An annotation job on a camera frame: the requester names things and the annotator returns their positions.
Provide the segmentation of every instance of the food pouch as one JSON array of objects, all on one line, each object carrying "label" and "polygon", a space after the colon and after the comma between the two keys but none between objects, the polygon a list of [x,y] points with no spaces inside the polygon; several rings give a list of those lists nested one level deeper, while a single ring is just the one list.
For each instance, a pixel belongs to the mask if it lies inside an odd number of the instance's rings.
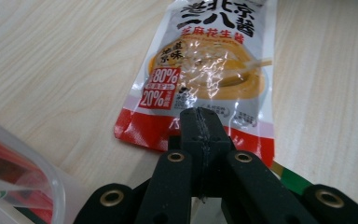
[{"label": "food pouch", "polygon": [[166,150],[179,113],[213,110],[237,149],[266,165],[276,0],[176,0],[168,8],[115,125],[115,137]]}]

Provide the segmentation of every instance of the sauce packet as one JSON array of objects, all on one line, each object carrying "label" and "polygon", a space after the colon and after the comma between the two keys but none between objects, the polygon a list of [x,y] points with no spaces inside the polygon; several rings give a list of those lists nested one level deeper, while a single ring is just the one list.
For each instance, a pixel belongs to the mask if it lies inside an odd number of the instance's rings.
[{"label": "sauce packet", "polygon": [[168,6],[114,128],[167,150],[179,113],[213,110],[239,150],[270,166],[276,0],[175,0]]}]

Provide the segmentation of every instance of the black object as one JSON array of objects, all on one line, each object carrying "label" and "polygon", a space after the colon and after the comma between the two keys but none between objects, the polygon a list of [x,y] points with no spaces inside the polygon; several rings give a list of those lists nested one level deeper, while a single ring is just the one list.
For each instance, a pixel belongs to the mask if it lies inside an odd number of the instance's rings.
[{"label": "black object", "polygon": [[191,197],[222,198],[227,223],[358,223],[358,204],[337,189],[295,195],[253,153],[238,151],[219,118],[204,108],[180,115],[153,176],[135,189],[97,189],[78,214],[82,223],[189,223]]}]

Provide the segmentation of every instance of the red and white packet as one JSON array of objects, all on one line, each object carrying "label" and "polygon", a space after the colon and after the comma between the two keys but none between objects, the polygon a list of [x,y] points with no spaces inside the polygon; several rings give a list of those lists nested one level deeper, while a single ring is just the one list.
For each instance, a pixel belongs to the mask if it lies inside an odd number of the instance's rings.
[{"label": "red and white packet", "polygon": [[[180,134],[179,113],[205,107],[218,114],[237,149],[254,152],[270,166],[272,63],[251,75],[241,75],[240,68],[225,71],[235,68],[238,55],[228,50],[214,60],[208,46],[243,49],[250,58],[245,68],[272,62],[276,8],[277,0],[176,0],[169,5],[117,119],[115,137],[164,151],[168,137]],[[197,59],[201,52],[203,58]],[[251,76],[261,81],[252,82]],[[233,78],[240,84],[234,80],[236,86],[230,86]],[[247,92],[252,85],[256,95]]]}]

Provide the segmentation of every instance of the red label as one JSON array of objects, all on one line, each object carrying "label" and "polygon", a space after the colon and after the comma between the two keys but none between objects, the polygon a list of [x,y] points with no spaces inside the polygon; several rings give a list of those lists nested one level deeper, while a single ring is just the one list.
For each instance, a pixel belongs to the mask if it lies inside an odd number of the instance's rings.
[{"label": "red label", "polygon": [[156,68],[144,86],[139,107],[171,109],[180,68]]}]

